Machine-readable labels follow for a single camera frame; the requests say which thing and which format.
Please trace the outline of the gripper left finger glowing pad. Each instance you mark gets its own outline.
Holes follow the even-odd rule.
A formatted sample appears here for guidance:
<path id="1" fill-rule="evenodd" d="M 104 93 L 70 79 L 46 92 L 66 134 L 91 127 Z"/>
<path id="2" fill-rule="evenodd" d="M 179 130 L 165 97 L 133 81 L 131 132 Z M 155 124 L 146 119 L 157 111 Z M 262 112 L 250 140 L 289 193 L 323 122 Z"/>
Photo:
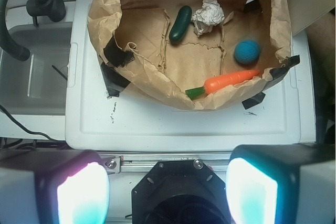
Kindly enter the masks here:
<path id="1" fill-rule="evenodd" d="M 96 151 L 1 151 L 1 223 L 104 223 L 109 200 Z"/>

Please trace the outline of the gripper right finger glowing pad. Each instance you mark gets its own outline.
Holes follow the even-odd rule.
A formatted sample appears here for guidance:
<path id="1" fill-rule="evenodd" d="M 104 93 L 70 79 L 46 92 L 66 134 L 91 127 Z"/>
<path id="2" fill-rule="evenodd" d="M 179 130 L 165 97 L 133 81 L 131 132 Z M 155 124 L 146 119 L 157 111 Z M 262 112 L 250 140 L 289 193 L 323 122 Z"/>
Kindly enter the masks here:
<path id="1" fill-rule="evenodd" d="M 335 223 L 335 145 L 240 145 L 226 197 L 235 223 Z"/>

